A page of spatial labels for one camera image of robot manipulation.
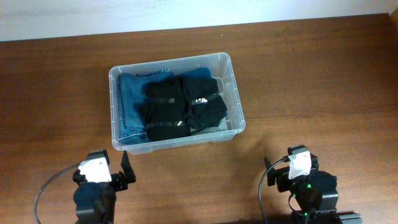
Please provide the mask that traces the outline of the light blue jeans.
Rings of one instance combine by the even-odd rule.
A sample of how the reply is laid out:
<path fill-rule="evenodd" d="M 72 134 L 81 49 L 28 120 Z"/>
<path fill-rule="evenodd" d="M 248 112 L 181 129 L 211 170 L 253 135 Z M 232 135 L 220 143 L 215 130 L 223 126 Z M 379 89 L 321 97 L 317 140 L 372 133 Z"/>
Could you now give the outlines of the light blue jeans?
<path fill-rule="evenodd" d="M 227 130 L 228 130 L 228 126 L 226 123 L 226 119 L 223 118 L 217 126 L 213 126 L 213 127 L 205 128 L 205 129 L 190 128 L 190 134 L 192 136 L 194 136 L 194 135 L 200 135 L 200 134 L 217 133 L 217 132 L 222 132 L 222 131 L 227 131 Z"/>

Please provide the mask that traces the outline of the black garment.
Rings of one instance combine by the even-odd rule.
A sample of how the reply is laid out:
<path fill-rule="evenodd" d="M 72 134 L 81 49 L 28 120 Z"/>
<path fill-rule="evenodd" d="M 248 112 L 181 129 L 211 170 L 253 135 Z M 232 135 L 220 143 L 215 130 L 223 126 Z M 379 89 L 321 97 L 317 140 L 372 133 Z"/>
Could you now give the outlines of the black garment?
<path fill-rule="evenodd" d="M 144 128 L 150 141 L 183 138 L 190 135 L 186 123 L 187 102 L 182 80 L 170 77 L 150 83 L 146 88 L 148 100 L 140 106 Z"/>

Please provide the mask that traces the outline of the dark grey garment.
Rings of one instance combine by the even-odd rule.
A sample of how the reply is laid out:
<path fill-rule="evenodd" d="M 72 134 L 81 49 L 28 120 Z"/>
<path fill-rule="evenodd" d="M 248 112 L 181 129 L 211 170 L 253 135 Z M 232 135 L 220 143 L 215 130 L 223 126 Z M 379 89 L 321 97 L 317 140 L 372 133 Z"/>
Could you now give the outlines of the dark grey garment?
<path fill-rule="evenodd" d="M 193 129 L 216 127 L 227 115 L 214 78 L 185 78 L 183 90 L 188 103 L 187 123 Z"/>

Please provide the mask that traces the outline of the dark blue garment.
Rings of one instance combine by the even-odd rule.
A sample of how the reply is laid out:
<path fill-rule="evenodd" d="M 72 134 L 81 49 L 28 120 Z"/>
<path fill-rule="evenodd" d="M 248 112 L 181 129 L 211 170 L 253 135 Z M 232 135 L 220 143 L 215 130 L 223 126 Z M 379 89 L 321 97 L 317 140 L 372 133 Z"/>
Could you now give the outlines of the dark blue garment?
<path fill-rule="evenodd" d="M 199 67 L 180 74 L 186 78 L 213 78 L 210 70 L 207 67 Z"/>

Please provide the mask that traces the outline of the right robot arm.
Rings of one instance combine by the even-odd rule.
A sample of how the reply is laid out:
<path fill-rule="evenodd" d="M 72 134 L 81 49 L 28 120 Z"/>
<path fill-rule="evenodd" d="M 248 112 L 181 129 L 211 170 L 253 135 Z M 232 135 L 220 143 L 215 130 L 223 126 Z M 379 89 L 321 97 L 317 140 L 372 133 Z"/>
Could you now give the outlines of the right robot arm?
<path fill-rule="evenodd" d="M 359 224 L 361 215 L 353 212 L 338 213 L 337 177 L 319 169 L 318 157 L 310 153 L 304 145 L 292 146 L 287 155 L 271 163 L 265 157 L 266 171 L 261 177 L 258 197 L 263 223 L 296 224 Z M 277 186 L 280 193 L 289 192 L 288 206 L 290 215 L 266 218 L 262 202 L 262 186 Z"/>

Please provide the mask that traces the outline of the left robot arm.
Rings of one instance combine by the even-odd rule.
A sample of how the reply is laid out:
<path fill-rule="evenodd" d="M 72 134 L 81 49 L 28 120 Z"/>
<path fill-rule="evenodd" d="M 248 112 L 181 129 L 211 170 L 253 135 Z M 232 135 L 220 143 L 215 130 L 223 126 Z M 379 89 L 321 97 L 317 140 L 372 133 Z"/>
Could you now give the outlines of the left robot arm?
<path fill-rule="evenodd" d="M 116 193 L 128 189 L 136 181 L 127 152 L 121 159 L 122 171 L 111 174 L 105 149 L 89 153 L 78 165 L 73 181 L 78 188 L 73 195 L 77 223 L 113 223 Z"/>

